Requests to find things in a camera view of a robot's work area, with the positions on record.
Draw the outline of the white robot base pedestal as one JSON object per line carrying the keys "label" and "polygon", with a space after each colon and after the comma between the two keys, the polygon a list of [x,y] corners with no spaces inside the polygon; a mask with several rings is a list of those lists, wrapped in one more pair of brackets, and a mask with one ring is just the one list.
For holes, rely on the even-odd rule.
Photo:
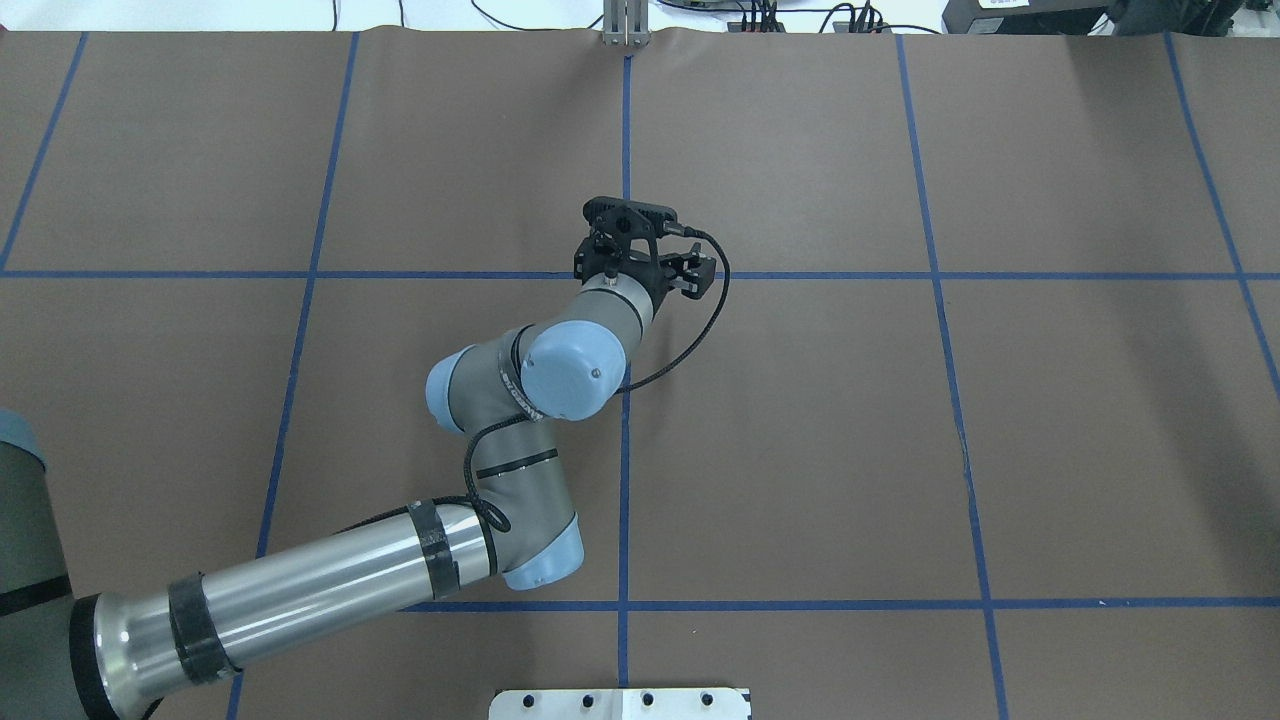
{"label": "white robot base pedestal", "polygon": [[750,691],[732,687],[512,689],[489,719],[751,719]]}

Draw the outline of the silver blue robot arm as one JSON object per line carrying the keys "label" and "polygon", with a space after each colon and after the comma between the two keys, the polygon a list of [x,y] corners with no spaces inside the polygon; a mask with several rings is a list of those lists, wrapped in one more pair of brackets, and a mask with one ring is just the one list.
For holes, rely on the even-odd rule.
{"label": "silver blue robot arm", "polygon": [[637,252],[593,231],[576,252],[580,291],[549,320],[443,357],[424,400],[467,442],[463,491],[408,502],[328,536],[220,571],[193,571],[143,597],[77,596],[29,423],[3,411],[3,716],[148,719],[177,692],[490,577],[530,591],[584,560],[579,514],[556,445],[613,397],[671,291],[717,319],[732,270],[723,246],[691,227],[685,252]]}

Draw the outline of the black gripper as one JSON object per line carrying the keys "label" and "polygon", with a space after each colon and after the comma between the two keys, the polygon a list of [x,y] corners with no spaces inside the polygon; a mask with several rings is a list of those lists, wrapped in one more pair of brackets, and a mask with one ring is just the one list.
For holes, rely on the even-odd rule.
{"label": "black gripper", "polygon": [[664,252],[655,256],[632,250],[628,241],[590,231],[573,255],[573,278],[586,283],[605,274],[636,281],[658,311],[669,291],[686,299],[703,299],[717,275],[717,259],[704,252]]}

